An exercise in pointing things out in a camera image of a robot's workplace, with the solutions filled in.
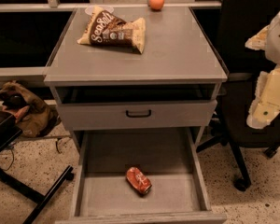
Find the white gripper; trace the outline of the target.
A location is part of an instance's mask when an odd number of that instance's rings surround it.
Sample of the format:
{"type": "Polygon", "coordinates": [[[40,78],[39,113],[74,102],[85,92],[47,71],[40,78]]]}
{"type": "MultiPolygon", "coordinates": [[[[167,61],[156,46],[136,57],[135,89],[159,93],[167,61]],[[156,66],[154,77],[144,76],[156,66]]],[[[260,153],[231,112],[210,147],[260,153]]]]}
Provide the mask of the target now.
{"type": "Polygon", "coordinates": [[[255,88],[255,98],[248,110],[246,124],[264,129],[280,112],[280,65],[268,74],[261,71],[255,88]]]}

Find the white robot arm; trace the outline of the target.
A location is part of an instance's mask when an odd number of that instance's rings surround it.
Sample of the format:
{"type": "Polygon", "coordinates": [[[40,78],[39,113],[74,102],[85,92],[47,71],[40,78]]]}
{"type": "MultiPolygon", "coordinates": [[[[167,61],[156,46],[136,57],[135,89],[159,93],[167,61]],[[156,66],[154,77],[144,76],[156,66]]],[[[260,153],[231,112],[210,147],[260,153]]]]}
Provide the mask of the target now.
{"type": "Polygon", "coordinates": [[[280,113],[280,11],[269,25],[250,37],[245,46],[253,50],[264,50],[265,58],[276,64],[270,73],[260,72],[255,99],[246,119],[249,127],[263,129],[280,113]]]}

